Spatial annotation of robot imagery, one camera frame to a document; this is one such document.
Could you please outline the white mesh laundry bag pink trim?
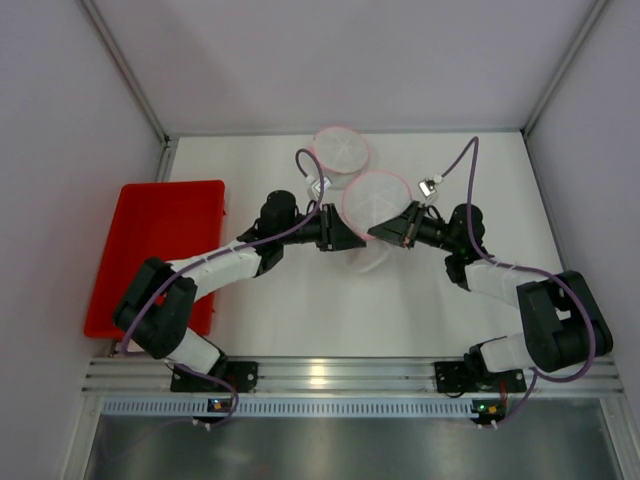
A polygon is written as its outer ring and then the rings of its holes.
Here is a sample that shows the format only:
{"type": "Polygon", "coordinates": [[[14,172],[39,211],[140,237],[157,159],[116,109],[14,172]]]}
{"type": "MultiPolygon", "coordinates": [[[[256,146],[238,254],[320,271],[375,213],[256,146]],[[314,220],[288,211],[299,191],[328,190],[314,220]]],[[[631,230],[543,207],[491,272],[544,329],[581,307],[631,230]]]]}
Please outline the white mesh laundry bag pink trim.
{"type": "Polygon", "coordinates": [[[358,132],[330,126],[317,132],[311,141],[312,152],[319,161],[330,187],[344,189],[368,167],[370,147],[358,132]]]}

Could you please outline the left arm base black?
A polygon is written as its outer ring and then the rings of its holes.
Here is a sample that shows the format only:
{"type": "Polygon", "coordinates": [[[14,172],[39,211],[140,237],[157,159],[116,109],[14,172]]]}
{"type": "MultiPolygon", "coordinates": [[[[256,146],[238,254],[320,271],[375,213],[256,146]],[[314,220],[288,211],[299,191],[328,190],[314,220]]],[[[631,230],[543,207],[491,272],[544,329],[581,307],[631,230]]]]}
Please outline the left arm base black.
{"type": "MultiPolygon", "coordinates": [[[[227,360],[209,376],[229,384],[238,393],[249,393],[257,385],[259,363],[254,361],[227,360]]],[[[183,368],[172,368],[170,391],[174,393],[228,392],[224,385],[188,373],[183,368]]]]}

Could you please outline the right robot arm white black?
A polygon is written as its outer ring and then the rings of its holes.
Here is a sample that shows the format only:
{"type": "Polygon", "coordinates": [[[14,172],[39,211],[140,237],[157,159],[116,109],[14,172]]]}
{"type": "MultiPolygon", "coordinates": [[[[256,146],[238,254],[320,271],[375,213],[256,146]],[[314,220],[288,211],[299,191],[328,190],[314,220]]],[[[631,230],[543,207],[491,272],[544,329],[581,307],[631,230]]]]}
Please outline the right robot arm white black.
{"type": "Polygon", "coordinates": [[[401,248],[421,243],[445,251],[453,284],[518,310],[519,332],[474,345],[466,354],[466,362],[482,373],[535,369],[548,376],[574,365],[589,368],[613,349],[612,333],[584,276],[552,275],[491,258],[482,245],[483,214],[473,204],[458,205],[444,220],[435,207],[414,201],[368,232],[401,248]]]}

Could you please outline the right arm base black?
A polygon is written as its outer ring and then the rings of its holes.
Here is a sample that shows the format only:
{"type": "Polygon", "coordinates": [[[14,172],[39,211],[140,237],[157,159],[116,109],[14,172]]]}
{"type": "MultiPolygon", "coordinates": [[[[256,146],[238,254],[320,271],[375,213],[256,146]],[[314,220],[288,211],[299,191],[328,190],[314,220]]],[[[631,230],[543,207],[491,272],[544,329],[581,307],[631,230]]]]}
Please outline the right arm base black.
{"type": "Polygon", "coordinates": [[[527,390],[522,370],[490,372],[477,348],[461,360],[434,363],[436,390],[451,397],[471,393],[524,393],[527,390]]]}

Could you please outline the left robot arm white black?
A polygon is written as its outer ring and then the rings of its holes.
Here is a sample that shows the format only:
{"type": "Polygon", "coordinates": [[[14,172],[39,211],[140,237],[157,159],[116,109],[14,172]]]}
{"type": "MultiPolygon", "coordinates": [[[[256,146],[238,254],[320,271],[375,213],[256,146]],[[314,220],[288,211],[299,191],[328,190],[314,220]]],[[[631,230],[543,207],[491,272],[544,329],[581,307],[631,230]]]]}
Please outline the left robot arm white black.
{"type": "Polygon", "coordinates": [[[156,360],[191,375],[222,377],[224,352],[189,326],[194,304],[220,288],[269,272],[288,245],[312,244],[321,252],[361,249],[366,241],[341,219],[333,204],[299,211],[295,196],[270,193],[253,225],[224,247],[171,262],[144,261],[120,300],[113,323],[156,360]]]}

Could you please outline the spare white mesh laundry bag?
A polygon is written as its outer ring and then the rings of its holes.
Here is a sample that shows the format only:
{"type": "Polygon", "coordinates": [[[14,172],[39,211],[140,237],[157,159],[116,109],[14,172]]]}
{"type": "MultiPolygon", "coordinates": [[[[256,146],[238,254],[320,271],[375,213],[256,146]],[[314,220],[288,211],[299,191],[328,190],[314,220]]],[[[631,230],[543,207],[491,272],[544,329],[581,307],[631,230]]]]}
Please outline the spare white mesh laundry bag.
{"type": "Polygon", "coordinates": [[[363,173],[345,188],[342,218],[366,242],[365,248],[346,252],[345,262],[350,271],[363,274],[387,260],[391,246],[375,239],[368,230],[400,215],[411,201],[406,181],[387,171],[363,173]]]}

